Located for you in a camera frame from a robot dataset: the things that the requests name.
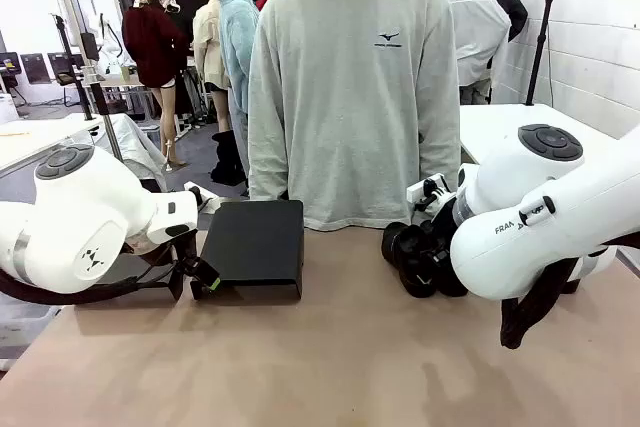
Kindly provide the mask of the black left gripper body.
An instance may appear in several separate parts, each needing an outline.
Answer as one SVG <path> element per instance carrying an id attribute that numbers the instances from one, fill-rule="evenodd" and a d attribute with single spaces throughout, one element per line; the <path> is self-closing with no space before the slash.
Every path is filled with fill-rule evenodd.
<path id="1" fill-rule="evenodd" d="M 190 231 L 173 239 L 174 269 L 181 274 L 196 274 L 200 267 L 197 232 Z"/>

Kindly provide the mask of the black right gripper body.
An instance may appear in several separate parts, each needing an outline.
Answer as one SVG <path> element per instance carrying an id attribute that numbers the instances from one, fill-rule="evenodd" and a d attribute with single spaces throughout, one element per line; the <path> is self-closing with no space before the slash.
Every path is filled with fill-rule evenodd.
<path id="1" fill-rule="evenodd" d="M 429 218 L 423 222 L 423 228 L 447 250 L 450 249 L 451 240 L 457 230 L 453 217 L 455 202 L 456 196 L 452 193 L 434 193 L 426 200 L 425 212 Z"/>

